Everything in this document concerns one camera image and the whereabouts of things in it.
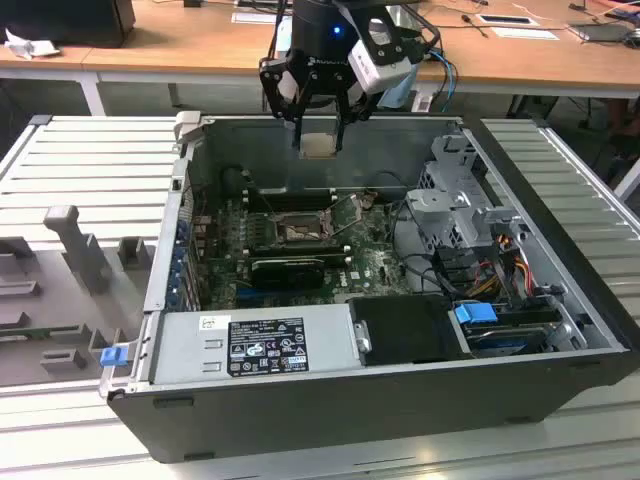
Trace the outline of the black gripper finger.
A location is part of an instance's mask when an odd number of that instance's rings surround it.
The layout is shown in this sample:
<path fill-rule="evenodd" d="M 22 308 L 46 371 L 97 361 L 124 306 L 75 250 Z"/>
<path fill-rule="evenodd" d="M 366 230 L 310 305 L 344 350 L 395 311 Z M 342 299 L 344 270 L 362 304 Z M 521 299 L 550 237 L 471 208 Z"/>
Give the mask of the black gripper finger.
<path fill-rule="evenodd" d="M 351 78 L 334 77 L 333 88 L 337 109 L 334 147 L 341 151 L 346 127 L 370 115 L 369 97 L 360 83 Z"/>
<path fill-rule="evenodd" d="M 300 88 L 287 59 L 262 58 L 259 61 L 259 79 L 272 115 L 293 130 L 292 147 L 299 150 L 303 113 L 298 105 Z"/>

